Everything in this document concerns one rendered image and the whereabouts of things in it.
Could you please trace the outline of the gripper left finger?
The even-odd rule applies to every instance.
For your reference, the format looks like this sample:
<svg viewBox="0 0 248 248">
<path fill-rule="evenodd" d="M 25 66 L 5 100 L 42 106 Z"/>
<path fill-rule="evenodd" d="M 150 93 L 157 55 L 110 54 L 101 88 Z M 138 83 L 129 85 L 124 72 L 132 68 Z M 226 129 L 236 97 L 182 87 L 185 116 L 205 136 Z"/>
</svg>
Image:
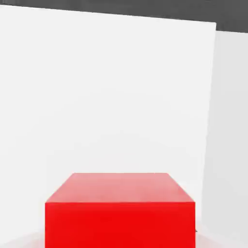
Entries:
<svg viewBox="0 0 248 248">
<path fill-rule="evenodd" d="M 44 232 L 32 233 L 20 241 L 18 248 L 45 248 Z"/>
</svg>

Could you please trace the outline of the small red cube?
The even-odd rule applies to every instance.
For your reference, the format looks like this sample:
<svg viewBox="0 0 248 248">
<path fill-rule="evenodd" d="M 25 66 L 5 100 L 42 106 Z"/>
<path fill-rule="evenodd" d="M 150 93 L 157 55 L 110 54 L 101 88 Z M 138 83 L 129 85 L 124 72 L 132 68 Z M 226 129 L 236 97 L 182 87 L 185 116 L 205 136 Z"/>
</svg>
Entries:
<svg viewBox="0 0 248 248">
<path fill-rule="evenodd" d="M 45 203 L 45 248 L 196 248 L 195 202 L 167 173 L 74 173 Z"/>
</svg>

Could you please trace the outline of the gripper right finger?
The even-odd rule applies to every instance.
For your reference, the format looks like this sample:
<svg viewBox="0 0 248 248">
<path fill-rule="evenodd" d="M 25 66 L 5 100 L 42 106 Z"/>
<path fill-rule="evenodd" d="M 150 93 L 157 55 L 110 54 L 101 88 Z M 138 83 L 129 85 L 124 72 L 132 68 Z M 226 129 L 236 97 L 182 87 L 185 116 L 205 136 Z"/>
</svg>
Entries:
<svg viewBox="0 0 248 248">
<path fill-rule="evenodd" d="M 196 230 L 196 248 L 224 248 L 224 245 L 202 230 Z"/>
</svg>

